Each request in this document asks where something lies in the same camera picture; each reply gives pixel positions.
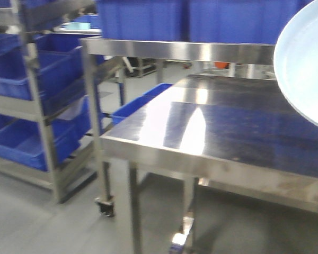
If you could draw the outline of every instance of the table top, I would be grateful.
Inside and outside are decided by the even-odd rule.
[[[318,212],[318,127],[275,81],[190,75],[102,139],[108,156],[211,179],[222,189],[281,195]]]

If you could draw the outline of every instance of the white plate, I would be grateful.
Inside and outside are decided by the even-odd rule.
[[[276,45],[274,66],[284,96],[318,126],[318,0],[286,25]]]

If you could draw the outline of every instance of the metal shelf rack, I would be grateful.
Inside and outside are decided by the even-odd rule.
[[[66,201],[78,188],[94,179],[96,172],[85,167],[93,156],[93,143],[90,141],[77,149],[73,152],[73,156],[62,164],[57,162],[51,121],[70,105],[53,115],[44,114],[37,79],[38,52],[32,34],[36,25],[93,4],[92,0],[64,0],[27,10],[19,0],[11,0],[11,8],[0,8],[0,26],[16,25],[19,28],[21,48],[33,99],[25,101],[0,96],[0,114],[38,123],[48,169],[47,172],[42,172],[0,158],[0,172],[52,190],[58,203]]]

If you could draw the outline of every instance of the metal frame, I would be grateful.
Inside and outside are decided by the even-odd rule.
[[[17,25],[19,27],[24,65],[32,94],[31,101],[0,96],[0,114],[38,123],[47,163],[47,172],[41,172],[0,158],[0,172],[51,189],[55,200],[59,203],[67,200],[69,195],[75,191],[74,189],[81,187],[88,180],[94,178],[95,171],[84,168],[92,158],[93,144],[78,149],[74,152],[76,156],[68,159],[63,164],[60,165],[58,163],[51,120],[70,107],[70,105],[53,115],[46,116],[44,114],[37,79],[40,68],[38,52],[32,33],[28,31],[33,29],[35,25],[61,17],[68,12],[91,4],[93,4],[92,0],[65,0],[33,9],[26,9],[19,0],[11,0],[11,8],[0,8],[0,25]],[[69,186],[73,182],[78,182],[78,185],[76,188],[71,189]]]
[[[96,106],[100,105],[100,101],[97,97],[97,88],[94,83],[97,66],[93,55],[157,59],[157,84],[159,84],[164,79],[164,60],[223,61],[272,65],[272,56],[275,48],[273,45],[264,44],[129,41],[111,40],[101,37],[83,38],[81,39],[81,44],[83,46],[86,90],[91,100],[91,120],[93,128],[96,129],[93,135],[100,182],[100,195],[97,198],[97,203],[102,205],[102,212],[105,212],[106,209],[108,213],[111,212],[113,201],[109,184],[110,176],[106,169],[106,163],[103,162],[109,161],[109,158],[103,154],[103,147],[99,139],[102,134],[102,128],[99,122],[100,111],[98,109],[100,106]],[[121,68],[121,66],[117,68],[117,65],[111,63],[114,69],[111,67],[109,74]],[[120,83],[120,89],[125,91],[123,83]],[[121,105],[125,101],[125,99],[122,99],[123,96],[125,95],[121,94]]]
[[[273,45],[262,44],[224,44],[224,43],[193,43],[193,42],[150,42],[150,41],[126,41],[126,40],[109,40],[99,37],[82,39],[82,45],[85,48],[86,56],[91,55],[114,55],[120,57],[138,57],[154,58],[157,61],[159,71],[157,73],[157,82],[163,81],[162,59],[166,60],[184,60],[184,61],[221,61],[232,63],[231,69],[234,70],[235,63],[246,63],[249,65],[273,65]],[[92,65],[85,63],[86,85],[93,86],[90,77]],[[306,197],[301,199],[296,196],[290,196],[288,192],[278,191],[278,184],[289,181],[298,184],[299,188],[302,183],[305,186],[313,186],[317,193],[312,196],[318,197],[318,179],[286,173],[283,171],[270,170],[267,168],[253,165],[241,164],[239,162],[215,161],[211,158],[199,158],[204,165],[203,174],[200,175],[193,168],[196,158],[188,156],[174,149],[158,150],[152,147],[141,146],[136,142],[123,142],[117,138],[104,136],[104,146],[108,147],[108,154],[105,154],[102,144],[98,142],[101,159],[109,161],[111,156],[112,182],[114,199],[110,195],[110,178],[105,168],[99,167],[100,186],[102,195],[100,202],[108,202],[111,206],[115,203],[118,218],[116,220],[120,238],[122,239],[121,253],[142,253],[138,190],[136,184],[137,170],[144,170],[155,174],[160,174],[172,178],[184,180],[184,216],[182,219],[182,228],[173,240],[170,253],[183,253],[185,247],[193,242],[191,229],[194,224],[195,209],[195,188],[197,185],[208,186],[212,188],[224,189],[242,195],[252,196],[263,200],[268,200],[288,206],[302,208],[308,211],[318,213],[318,198],[308,200]],[[165,158],[165,160],[156,160],[153,164],[151,157],[143,156],[144,154],[154,155],[156,158]],[[226,176],[212,177],[212,167],[214,165],[223,168]],[[252,181],[247,183],[231,184],[229,175],[233,171],[240,171],[241,175],[249,173],[260,174],[264,180],[265,190],[260,189],[259,185],[252,185]]]

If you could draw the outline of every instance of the orange object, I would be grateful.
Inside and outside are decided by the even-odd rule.
[[[225,69],[229,65],[228,62],[214,62],[214,66],[217,67],[218,69]]]

